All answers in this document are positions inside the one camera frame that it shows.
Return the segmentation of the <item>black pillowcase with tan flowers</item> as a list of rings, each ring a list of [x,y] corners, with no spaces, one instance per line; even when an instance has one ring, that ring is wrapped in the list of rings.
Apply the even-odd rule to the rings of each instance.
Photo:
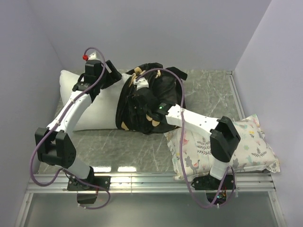
[[[143,134],[167,133],[177,128],[152,118],[164,101],[181,104],[182,90],[177,79],[168,72],[155,70],[144,75],[149,87],[137,90],[134,81],[146,71],[162,68],[157,62],[146,63],[125,73],[128,76],[119,97],[116,110],[116,127]]]

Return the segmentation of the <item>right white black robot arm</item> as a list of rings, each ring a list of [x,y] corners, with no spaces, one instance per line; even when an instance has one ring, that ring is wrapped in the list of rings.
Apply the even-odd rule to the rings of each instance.
[[[214,189],[221,188],[225,184],[231,157],[241,140],[231,119],[226,116],[217,119],[200,115],[173,102],[159,101],[148,86],[135,87],[132,99],[149,120],[181,128],[179,149],[182,149],[184,132],[194,132],[210,140],[214,161],[208,182]]]

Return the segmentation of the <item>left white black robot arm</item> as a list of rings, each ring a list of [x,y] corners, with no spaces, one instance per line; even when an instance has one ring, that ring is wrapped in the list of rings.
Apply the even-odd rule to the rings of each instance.
[[[84,190],[95,186],[94,170],[76,158],[70,135],[86,109],[95,101],[102,89],[118,82],[122,75],[110,60],[87,60],[85,71],[72,88],[67,103],[57,117],[46,127],[35,132],[36,148],[32,157],[60,170],[79,181]]]

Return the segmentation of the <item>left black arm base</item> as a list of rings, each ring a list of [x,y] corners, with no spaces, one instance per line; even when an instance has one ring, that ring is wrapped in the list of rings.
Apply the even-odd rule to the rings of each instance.
[[[96,210],[105,207],[109,203],[111,199],[109,192],[110,182],[110,176],[94,176],[88,182],[69,177],[67,191],[77,192],[76,198],[79,206],[88,210]],[[87,205],[92,205],[97,201],[99,192],[106,192],[108,194],[107,201],[99,207],[87,207]]]

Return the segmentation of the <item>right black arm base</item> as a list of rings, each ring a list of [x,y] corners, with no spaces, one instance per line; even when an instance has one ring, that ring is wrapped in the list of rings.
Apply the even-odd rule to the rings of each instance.
[[[206,199],[209,203],[211,203],[213,199],[216,199],[214,204],[217,206],[226,203],[236,189],[233,175],[226,175],[221,187],[219,187],[220,183],[220,180],[210,175],[206,175],[194,178],[191,186],[196,191],[213,191],[206,193]]]

